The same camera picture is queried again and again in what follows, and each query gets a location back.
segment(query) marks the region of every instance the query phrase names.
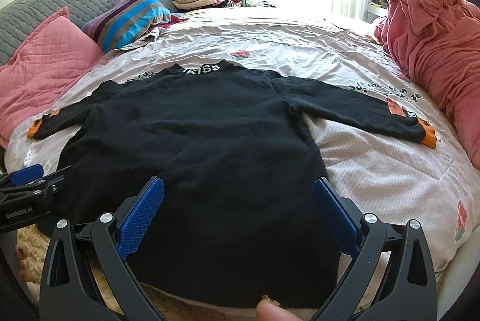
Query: blue gripper pad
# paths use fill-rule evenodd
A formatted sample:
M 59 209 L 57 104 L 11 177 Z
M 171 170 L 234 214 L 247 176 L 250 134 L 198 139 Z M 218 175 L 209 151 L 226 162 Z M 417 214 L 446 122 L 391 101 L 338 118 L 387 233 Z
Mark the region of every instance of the blue gripper pad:
M 10 179 L 12 186 L 24 186 L 43 177 L 43 167 L 40 164 L 16 171 Z
M 359 229 L 342 205 L 339 196 L 325 178 L 315 180 L 313 193 L 322 221 L 330 229 L 340 250 L 356 258 L 361 249 Z
M 119 229 L 117 251 L 125 260 L 135 253 L 147 232 L 148 226 L 163 201 L 165 188 L 161 179 L 155 179 L 131 210 Z

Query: bed sheet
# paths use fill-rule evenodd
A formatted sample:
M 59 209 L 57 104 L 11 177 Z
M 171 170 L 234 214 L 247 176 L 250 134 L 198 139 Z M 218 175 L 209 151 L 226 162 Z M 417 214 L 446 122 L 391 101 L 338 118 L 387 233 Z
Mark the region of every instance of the bed sheet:
M 105 66 L 87 73 L 45 113 L 81 100 L 106 80 L 145 79 L 175 63 L 193 68 L 222 59 L 392 99 L 435 127 L 435 149 L 305 118 L 340 196 L 351 198 L 362 212 L 374 212 L 384 222 L 419 220 L 435 271 L 446 267 L 477 225 L 480 172 L 471 165 L 445 116 L 380 46 L 321 19 L 292 18 L 291 13 L 286 17 L 269 8 L 222 8 L 185 17 L 189 20 L 145 46 L 107 54 Z M 70 127 L 43 141 L 27 140 L 27 129 L 36 118 L 14 130 L 5 155 L 9 171 L 35 163 L 42 164 L 46 173 L 54 171 L 63 147 L 79 129 Z M 387 260 L 388 254 L 382 255 L 361 306 L 372 300 Z M 339 276 L 349 261 L 342 256 Z

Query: pink blanket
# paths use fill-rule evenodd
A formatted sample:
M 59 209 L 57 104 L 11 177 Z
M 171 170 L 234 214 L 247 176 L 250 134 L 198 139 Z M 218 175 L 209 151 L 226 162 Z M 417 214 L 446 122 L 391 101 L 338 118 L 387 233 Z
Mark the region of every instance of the pink blanket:
M 47 110 L 102 56 L 67 7 L 40 23 L 0 67 L 0 144 L 6 147 L 15 127 Z
M 480 168 L 480 10 L 465 0 L 388 0 L 376 38 L 457 129 Z

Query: blue stripe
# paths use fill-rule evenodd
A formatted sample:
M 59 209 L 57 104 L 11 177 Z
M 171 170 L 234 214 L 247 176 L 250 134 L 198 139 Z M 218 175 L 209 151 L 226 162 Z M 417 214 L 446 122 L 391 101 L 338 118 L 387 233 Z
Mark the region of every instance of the blue stripe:
M 103 40 L 102 48 L 104 51 L 106 49 L 110 49 L 113 37 L 115 36 L 116 32 L 123 27 L 123 25 L 128 22 L 132 17 L 134 17 L 138 12 L 143 10 L 147 5 L 158 3 L 158 0 L 145 0 L 141 4 L 137 5 L 135 8 L 130 10 L 128 13 L 124 14 L 123 16 L 119 17 L 119 19 L 112 24 L 108 32 L 105 34 L 105 38 Z
M 148 27 L 146 26 L 149 25 L 150 22 L 152 22 L 152 19 L 162 15 L 166 17 L 165 14 L 167 11 L 168 10 L 162 7 L 156 7 L 155 9 L 148 11 L 145 15 L 143 15 L 139 20 L 135 22 L 135 24 L 124 34 L 124 36 L 121 37 L 115 48 L 122 48 L 123 46 L 130 44 L 133 41 L 134 37 L 138 34 L 138 32 L 142 30 L 145 32 L 148 29 Z

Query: purple stripe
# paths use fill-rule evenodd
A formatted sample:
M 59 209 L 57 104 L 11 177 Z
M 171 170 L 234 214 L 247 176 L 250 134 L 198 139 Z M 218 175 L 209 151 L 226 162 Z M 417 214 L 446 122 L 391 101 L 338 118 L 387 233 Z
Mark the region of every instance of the purple stripe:
M 120 12 L 124 11 L 126 8 L 128 8 L 130 5 L 134 4 L 137 1 L 138 0 L 130 0 L 125 5 L 122 5 L 122 7 L 118 8 L 116 11 L 113 11 L 107 17 L 105 17 L 102 20 L 102 22 L 98 25 L 97 29 L 95 30 L 95 33 L 93 35 L 93 40 L 98 43 L 98 38 L 100 37 L 100 34 L 102 33 L 102 29 L 103 27 L 105 27 L 105 24 L 107 24 L 112 18 L 117 16 Z

